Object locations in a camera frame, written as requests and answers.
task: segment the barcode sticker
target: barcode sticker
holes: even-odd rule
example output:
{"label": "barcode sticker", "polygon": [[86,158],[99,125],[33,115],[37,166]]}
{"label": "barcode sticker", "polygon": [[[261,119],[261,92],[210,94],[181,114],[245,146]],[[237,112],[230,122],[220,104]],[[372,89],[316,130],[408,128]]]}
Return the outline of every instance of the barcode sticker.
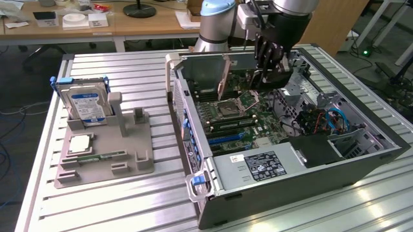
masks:
{"label": "barcode sticker", "polygon": [[233,162],[233,163],[237,163],[237,162],[245,160],[245,155],[241,154],[241,155],[230,156],[230,159],[232,159],[232,162]]}

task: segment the wooden desk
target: wooden desk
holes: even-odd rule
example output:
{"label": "wooden desk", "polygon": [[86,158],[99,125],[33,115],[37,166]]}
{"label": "wooden desk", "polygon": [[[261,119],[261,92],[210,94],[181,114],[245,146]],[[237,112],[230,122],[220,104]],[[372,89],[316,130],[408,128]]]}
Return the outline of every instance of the wooden desk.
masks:
{"label": "wooden desk", "polygon": [[34,12],[53,11],[65,7],[42,7],[39,2],[26,2],[23,12],[31,18],[30,25],[22,28],[6,29],[0,32],[0,45],[30,45],[30,44],[65,44],[82,42],[113,41],[117,51],[125,52],[126,40],[141,39],[170,39],[170,38],[196,38],[200,30],[184,30],[180,27],[176,17],[176,10],[166,8],[173,7],[185,9],[184,3],[168,2],[161,4],[166,7],[154,5],[158,13],[154,17],[138,19],[123,14],[123,7],[129,2],[103,3],[113,6],[113,14],[109,16],[109,27],[63,30],[62,26],[41,28],[38,27]]}
{"label": "wooden desk", "polygon": [[[34,12],[54,11],[63,9],[62,6],[42,7],[39,2],[26,2],[23,5],[23,13],[30,17],[31,22],[29,26],[21,28],[5,29],[6,35],[2,38],[6,39],[53,39],[53,38],[73,38],[73,37],[94,37],[94,36],[113,36],[115,32],[115,14],[109,15],[109,27],[91,28],[82,30],[63,30],[62,21],[63,16],[59,15],[59,26],[41,28],[37,23]],[[5,23],[11,23],[11,20],[5,19]]]}
{"label": "wooden desk", "polygon": [[[128,2],[117,2],[117,10],[122,12]],[[156,35],[156,34],[188,34],[200,33],[198,29],[184,30],[180,26],[174,9],[186,10],[186,5],[182,3],[165,2],[158,5],[152,5],[157,9],[157,15],[150,18],[133,18],[126,14],[117,14],[117,35]]]}

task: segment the cardboard box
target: cardboard box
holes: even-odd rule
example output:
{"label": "cardboard box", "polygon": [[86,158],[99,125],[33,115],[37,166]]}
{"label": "cardboard box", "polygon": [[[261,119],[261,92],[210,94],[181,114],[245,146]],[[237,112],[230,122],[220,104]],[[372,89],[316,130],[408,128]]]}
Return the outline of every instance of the cardboard box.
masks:
{"label": "cardboard box", "polygon": [[201,22],[201,8],[204,0],[188,0],[188,15],[192,22]]}

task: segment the blue hard drive label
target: blue hard drive label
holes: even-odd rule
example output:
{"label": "blue hard drive label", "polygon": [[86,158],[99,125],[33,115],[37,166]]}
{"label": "blue hard drive label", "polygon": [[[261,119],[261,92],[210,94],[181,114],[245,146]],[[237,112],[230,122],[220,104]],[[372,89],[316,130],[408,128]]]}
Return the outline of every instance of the blue hard drive label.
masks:
{"label": "blue hard drive label", "polygon": [[85,122],[94,123],[105,120],[105,111],[99,105],[99,94],[74,94],[71,97],[79,117]]}
{"label": "blue hard drive label", "polygon": [[262,181],[280,175],[287,175],[283,163],[275,151],[245,157],[245,162],[250,169],[253,179]]}

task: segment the aluminum table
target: aluminum table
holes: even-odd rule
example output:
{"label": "aluminum table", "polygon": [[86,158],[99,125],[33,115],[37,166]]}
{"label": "aluminum table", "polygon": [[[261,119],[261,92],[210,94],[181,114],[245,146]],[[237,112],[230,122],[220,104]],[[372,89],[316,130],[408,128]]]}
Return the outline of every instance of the aluminum table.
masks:
{"label": "aluminum table", "polygon": [[[300,45],[344,83],[410,144],[413,125],[363,85],[319,47]],[[54,94],[17,231],[197,232],[194,205],[188,197],[166,99],[168,53],[186,50],[75,55],[62,62],[59,76],[102,76],[123,93],[122,109],[150,113],[156,172],[57,189],[54,179],[67,112]],[[311,69],[321,89],[332,88]],[[413,149],[376,169],[353,186],[237,220],[205,232],[379,231],[413,228]]]}

